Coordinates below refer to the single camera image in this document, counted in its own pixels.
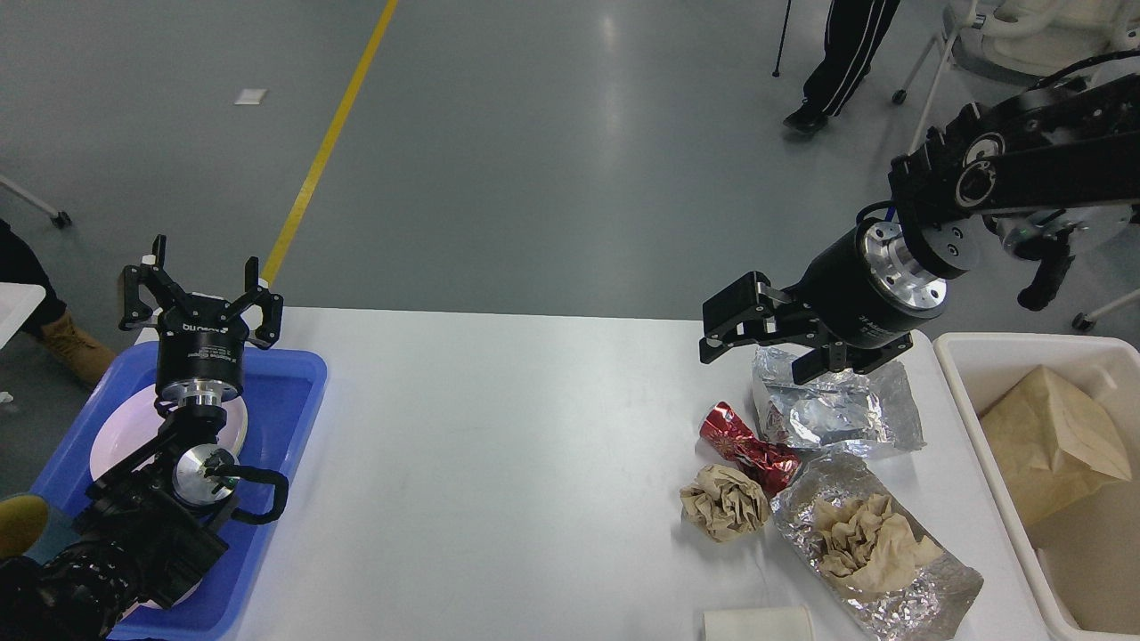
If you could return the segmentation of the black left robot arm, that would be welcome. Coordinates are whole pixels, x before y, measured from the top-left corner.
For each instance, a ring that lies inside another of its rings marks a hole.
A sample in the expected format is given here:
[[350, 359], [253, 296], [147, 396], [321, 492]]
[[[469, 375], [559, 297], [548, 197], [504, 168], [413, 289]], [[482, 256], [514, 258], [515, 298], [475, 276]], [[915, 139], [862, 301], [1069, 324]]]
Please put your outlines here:
[[158, 235], [119, 277], [119, 327], [158, 332], [162, 425], [85, 488], [74, 543], [44, 563], [5, 557], [5, 640], [101, 640], [136, 605], [174, 607], [227, 552], [223, 524], [272, 524], [288, 504], [285, 474], [241, 464], [217, 439], [223, 403], [243, 393], [245, 346], [264, 350], [280, 339], [282, 297], [256, 258], [233, 301], [184, 291], [164, 263]]

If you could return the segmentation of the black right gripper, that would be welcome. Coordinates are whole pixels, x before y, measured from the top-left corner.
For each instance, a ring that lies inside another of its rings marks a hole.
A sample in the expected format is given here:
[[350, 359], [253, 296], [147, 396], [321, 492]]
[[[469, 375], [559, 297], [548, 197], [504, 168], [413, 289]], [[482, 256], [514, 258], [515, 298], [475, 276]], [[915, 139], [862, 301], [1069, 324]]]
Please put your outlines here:
[[699, 360], [710, 364], [736, 346], [801, 344], [811, 351], [791, 365], [795, 386], [844, 370], [866, 375], [907, 352], [905, 333], [947, 303], [948, 283], [917, 263], [899, 224], [860, 224], [790, 289], [746, 271], [705, 300]]

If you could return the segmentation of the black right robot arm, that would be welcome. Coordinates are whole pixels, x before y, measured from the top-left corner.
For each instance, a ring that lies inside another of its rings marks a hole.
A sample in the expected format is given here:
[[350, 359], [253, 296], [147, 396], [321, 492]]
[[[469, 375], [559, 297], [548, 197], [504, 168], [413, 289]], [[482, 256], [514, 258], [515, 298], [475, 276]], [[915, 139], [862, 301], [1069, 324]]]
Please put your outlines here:
[[1137, 73], [1100, 86], [1078, 76], [1135, 56], [1096, 54], [929, 129], [915, 151], [891, 159], [889, 198], [862, 208], [801, 279], [774, 289], [747, 271], [705, 300], [700, 362], [736, 346], [801, 344], [795, 383], [879, 370], [948, 307], [948, 281], [972, 270], [974, 216], [1010, 255], [1039, 265], [1017, 301], [1047, 308], [1100, 211], [1137, 222]]

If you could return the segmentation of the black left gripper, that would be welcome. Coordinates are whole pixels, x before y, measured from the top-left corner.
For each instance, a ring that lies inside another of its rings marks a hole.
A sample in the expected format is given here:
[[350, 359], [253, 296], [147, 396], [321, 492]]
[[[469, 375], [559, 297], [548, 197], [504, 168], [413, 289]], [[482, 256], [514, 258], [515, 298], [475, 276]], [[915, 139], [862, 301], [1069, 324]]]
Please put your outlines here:
[[[156, 236], [150, 253], [119, 274], [119, 328], [158, 331], [156, 393], [162, 401], [187, 401], [202, 389], [219, 401], [239, 398], [245, 342], [269, 350], [280, 340], [284, 300], [260, 279], [259, 259], [246, 260], [243, 277], [245, 291], [211, 320], [168, 276], [166, 235]], [[261, 320], [251, 331], [243, 315], [252, 307], [260, 310]]]

